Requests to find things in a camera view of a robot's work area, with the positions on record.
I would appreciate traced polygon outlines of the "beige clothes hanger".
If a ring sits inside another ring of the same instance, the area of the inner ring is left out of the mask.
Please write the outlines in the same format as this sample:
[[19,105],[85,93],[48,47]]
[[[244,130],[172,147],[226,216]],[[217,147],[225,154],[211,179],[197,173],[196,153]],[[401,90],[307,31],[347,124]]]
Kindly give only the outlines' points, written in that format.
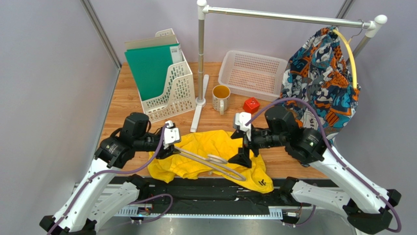
[[225,159],[219,156],[207,154],[206,157],[203,157],[198,154],[187,151],[185,149],[179,148],[179,147],[175,147],[175,149],[176,149],[177,154],[185,158],[191,159],[195,162],[199,162],[205,166],[208,166],[211,169],[221,172],[222,174],[234,180],[241,181],[241,182],[246,181],[246,177],[244,175],[228,167],[227,166],[228,161],[226,161]]

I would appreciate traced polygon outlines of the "yellow shorts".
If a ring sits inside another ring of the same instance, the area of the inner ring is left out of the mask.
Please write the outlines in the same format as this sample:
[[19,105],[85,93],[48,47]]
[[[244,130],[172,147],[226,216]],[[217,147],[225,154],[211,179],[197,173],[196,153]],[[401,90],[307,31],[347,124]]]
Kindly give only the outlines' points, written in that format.
[[[224,130],[190,133],[182,136],[181,142],[175,144],[175,147],[203,157],[206,157],[207,154],[216,155],[228,161],[237,153],[238,148],[242,147],[242,141],[231,139],[231,135],[230,131]],[[234,180],[221,172],[179,154],[174,154],[164,160],[154,159],[148,165],[147,170],[151,177],[166,183],[173,181],[176,176],[183,179],[197,180],[201,174],[213,173],[252,191],[262,194],[272,192],[274,184],[271,177],[266,173],[266,165],[262,156],[255,157],[253,153],[250,153],[250,160],[252,161],[251,168],[227,163],[228,167],[246,177],[246,181],[243,182]]]

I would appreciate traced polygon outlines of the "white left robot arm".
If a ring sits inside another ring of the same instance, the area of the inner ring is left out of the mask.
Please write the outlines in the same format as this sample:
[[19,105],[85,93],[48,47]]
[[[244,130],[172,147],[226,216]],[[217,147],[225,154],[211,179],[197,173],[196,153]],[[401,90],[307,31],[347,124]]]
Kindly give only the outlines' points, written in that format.
[[153,152],[152,159],[173,155],[181,141],[179,128],[166,121],[150,133],[148,115],[134,112],[121,128],[104,139],[86,175],[67,202],[39,225],[49,235],[95,235],[117,212],[147,194],[148,182],[136,170],[122,171],[137,152]]

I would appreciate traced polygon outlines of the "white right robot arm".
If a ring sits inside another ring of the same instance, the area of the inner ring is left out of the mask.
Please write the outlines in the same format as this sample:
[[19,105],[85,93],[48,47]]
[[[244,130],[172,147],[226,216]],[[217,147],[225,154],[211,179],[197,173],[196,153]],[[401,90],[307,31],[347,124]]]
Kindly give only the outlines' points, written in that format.
[[250,154],[257,156],[260,149],[283,147],[301,165],[317,169],[340,188],[333,191],[288,177],[278,190],[283,202],[307,203],[333,211],[369,235],[389,228],[393,208],[401,199],[397,190],[378,186],[351,164],[344,163],[336,148],[328,146],[318,130],[299,127],[290,110],[274,106],[264,116],[267,128],[253,127],[250,113],[241,112],[234,116],[232,138],[242,139],[242,146],[229,159],[231,164],[250,168]]

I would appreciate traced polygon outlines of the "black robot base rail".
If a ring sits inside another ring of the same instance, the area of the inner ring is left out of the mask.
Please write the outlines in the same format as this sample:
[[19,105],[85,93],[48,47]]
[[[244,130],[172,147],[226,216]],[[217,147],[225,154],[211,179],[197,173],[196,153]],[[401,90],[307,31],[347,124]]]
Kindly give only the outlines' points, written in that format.
[[284,179],[274,179],[272,192],[262,194],[221,178],[187,180],[175,178],[170,183],[146,177],[149,189],[145,199],[158,195],[150,201],[152,216],[167,211],[167,216],[189,218],[260,218],[281,219],[288,212],[302,218],[316,215],[320,208],[308,203],[283,199],[279,187]]

